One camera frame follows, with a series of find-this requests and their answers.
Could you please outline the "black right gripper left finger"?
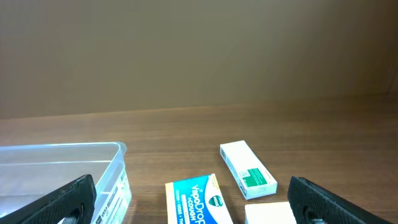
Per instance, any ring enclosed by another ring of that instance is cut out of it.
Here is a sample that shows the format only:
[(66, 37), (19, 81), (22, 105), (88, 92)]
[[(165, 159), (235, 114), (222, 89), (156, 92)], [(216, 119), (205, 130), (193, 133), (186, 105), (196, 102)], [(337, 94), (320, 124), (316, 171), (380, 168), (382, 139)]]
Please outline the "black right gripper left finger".
[(93, 177), (85, 174), (1, 218), (4, 224), (90, 223), (95, 210)]

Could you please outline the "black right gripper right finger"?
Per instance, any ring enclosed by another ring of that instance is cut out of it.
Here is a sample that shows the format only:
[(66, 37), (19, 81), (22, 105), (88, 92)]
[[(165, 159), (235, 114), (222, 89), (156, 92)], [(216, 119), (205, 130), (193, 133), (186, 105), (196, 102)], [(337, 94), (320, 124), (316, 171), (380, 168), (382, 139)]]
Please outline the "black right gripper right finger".
[(298, 224), (391, 224), (304, 177), (291, 177), (288, 201)]

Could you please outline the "blue VapoDrops lozenge box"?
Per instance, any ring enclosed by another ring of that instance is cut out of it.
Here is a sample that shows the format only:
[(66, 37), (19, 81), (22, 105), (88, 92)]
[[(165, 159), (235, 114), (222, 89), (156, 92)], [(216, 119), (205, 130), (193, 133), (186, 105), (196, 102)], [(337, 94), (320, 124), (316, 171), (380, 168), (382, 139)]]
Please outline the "blue VapoDrops lozenge box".
[(165, 184), (168, 224), (233, 224), (216, 175)]

